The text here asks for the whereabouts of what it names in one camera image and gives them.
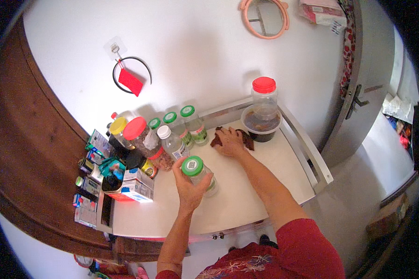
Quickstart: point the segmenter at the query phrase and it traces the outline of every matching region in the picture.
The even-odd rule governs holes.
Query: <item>hand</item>
[[[219,136],[222,146],[216,144],[214,148],[220,154],[227,157],[237,157],[246,151],[243,146],[241,131],[236,131],[230,127],[228,130],[224,128],[217,130],[216,134]]]
[[[188,215],[194,212],[202,201],[203,194],[210,186],[212,173],[205,175],[198,185],[190,182],[189,177],[186,176],[180,169],[185,158],[178,159],[172,166],[172,171],[176,177],[176,186],[180,198],[179,214]]]

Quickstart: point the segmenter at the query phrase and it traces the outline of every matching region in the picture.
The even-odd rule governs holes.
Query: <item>green lid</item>
[[[153,130],[153,129],[157,129],[158,126],[160,126],[160,124],[161,124],[160,118],[156,117],[156,118],[152,119],[151,121],[149,121],[148,125]]]
[[[84,179],[82,177],[78,176],[78,178],[76,178],[76,185],[81,187],[83,181],[84,181]]]
[[[186,106],[180,110],[180,115],[183,117],[191,116],[194,113],[195,109],[193,106]]]
[[[203,161],[199,156],[190,156],[182,163],[182,171],[187,176],[197,176],[203,170]]]
[[[163,117],[163,121],[166,124],[169,123],[173,123],[175,120],[177,119],[177,114],[175,112],[170,112],[167,113],[164,117]]]

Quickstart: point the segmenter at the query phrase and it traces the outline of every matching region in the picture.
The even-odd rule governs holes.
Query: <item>white countertop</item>
[[[242,129],[238,120],[225,124]],[[191,155],[200,156],[214,172],[219,191],[203,198],[195,210],[190,234],[204,234],[250,224],[268,217],[264,204],[248,181],[247,175],[233,159],[219,155],[210,146],[214,129],[208,130],[209,142],[194,146]],[[315,196],[300,162],[280,130],[269,142],[255,142],[250,153],[263,163],[289,189],[296,202]],[[179,196],[172,171],[160,171],[155,178],[154,202],[140,204],[115,201],[113,234],[127,237],[166,237],[177,217]]]

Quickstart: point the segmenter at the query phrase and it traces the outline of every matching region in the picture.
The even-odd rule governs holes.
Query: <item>red shirt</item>
[[[335,248],[312,219],[297,219],[276,233],[279,249],[250,243],[208,266],[197,279],[219,278],[345,278]],[[162,271],[156,279],[178,279]]]

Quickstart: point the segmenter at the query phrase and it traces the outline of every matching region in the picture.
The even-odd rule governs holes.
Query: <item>round mirror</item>
[[[257,37],[275,39],[289,29],[289,5],[279,0],[243,0],[240,10],[246,27]]]

